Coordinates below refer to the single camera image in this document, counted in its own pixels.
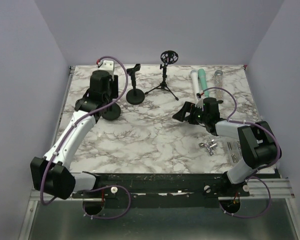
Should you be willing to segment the black round base clip stand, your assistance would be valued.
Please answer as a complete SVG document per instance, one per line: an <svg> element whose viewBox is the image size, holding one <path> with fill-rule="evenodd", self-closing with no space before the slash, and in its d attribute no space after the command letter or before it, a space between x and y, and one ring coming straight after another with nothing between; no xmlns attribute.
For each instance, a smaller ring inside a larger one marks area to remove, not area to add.
<svg viewBox="0 0 300 240"><path fill-rule="evenodd" d="M121 115L121 108L117 103L111 105L105 112L102 113L102 117L107 121L115 121Z"/></svg>

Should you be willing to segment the white microphone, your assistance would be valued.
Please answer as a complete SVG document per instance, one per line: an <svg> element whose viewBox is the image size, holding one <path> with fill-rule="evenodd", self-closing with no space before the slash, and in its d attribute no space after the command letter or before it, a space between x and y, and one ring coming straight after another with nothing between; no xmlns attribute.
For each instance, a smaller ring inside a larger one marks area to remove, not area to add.
<svg viewBox="0 0 300 240"><path fill-rule="evenodd" d="M197 94L200 92L198 71L195 70L195 69L191 70L190 78L191 78L191 81L192 81L194 98L197 99L198 98Z"/></svg>

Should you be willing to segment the mint green microphone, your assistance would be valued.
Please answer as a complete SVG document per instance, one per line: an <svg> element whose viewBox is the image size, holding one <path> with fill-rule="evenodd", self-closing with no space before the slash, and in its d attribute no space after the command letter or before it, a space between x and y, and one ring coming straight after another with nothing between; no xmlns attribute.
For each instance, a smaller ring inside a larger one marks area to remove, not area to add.
<svg viewBox="0 0 300 240"><path fill-rule="evenodd" d="M208 85L207 85L207 80L206 80L206 72L203 68L200 68L198 70L198 78L199 78L202 90L206 90L208 88Z"/></svg>

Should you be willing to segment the glitter silver mesh microphone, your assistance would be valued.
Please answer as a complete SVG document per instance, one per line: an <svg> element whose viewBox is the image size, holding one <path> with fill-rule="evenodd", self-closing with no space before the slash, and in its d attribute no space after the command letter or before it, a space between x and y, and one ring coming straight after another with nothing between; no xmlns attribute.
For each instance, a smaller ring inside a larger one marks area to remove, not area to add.
<svg viewBox="0 0 300 240"><path fill-rule="evenodd" d="M217 100L223 100L223 90L221 88L223 87L223 71L221 69L218 69L214 72L214 85L217 87L215 90L215 96Z"/></svg>

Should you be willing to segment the black tripod shock mount stand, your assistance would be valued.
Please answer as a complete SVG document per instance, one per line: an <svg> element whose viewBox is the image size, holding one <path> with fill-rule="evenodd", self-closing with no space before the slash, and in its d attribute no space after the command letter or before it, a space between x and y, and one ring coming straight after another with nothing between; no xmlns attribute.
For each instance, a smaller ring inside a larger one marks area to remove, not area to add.
<svg viewBox="0 0 300 240"><path fill-rule="evenodd" d="M173 50L166 50L160 55L160 60L162 64L160 64L159 68L162 70L162 82L154 87L153 89L146 91L144 94L148 95L149 93L153 92L154 90L163 90L171 93L173 97L178 101L179 98L170 90L167 85L167 67L168 65L175 64L179 59L179 55Z"/></svg>

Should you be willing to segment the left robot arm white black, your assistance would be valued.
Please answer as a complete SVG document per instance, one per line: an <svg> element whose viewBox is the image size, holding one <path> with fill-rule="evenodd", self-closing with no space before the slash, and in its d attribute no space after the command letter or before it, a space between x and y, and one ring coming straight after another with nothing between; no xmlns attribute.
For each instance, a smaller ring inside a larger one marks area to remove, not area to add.
<svg viewBox="0 0 300 240"><path fill-rule="evenodd" d="M74 175L70 171L73 157L113 99L119 96L118 76L108 70L95 70L89 88L74 106L69 124L43 157L30 163L33 186L41 195L67 199L73 192L83 190L89 197L100 194L101 185L87 173Z"/></svg>

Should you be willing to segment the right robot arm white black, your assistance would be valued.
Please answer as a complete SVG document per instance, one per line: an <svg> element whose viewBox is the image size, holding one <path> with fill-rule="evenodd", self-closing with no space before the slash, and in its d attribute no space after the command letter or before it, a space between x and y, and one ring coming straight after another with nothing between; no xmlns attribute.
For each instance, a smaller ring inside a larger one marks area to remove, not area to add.
<svg viewBox="0 0 300 240"><path fill-rule="evenodd" d="M266 121L239 123L220 117L219 104L222 100L213 97L203 99L200 108L192 102L185 102L172 118L191 125L203 125L213 136L228 137L239 141L241 159L222 175L220 191L231 196L243 183L257 171L274 165L282 156L279 143Z"/></svg>

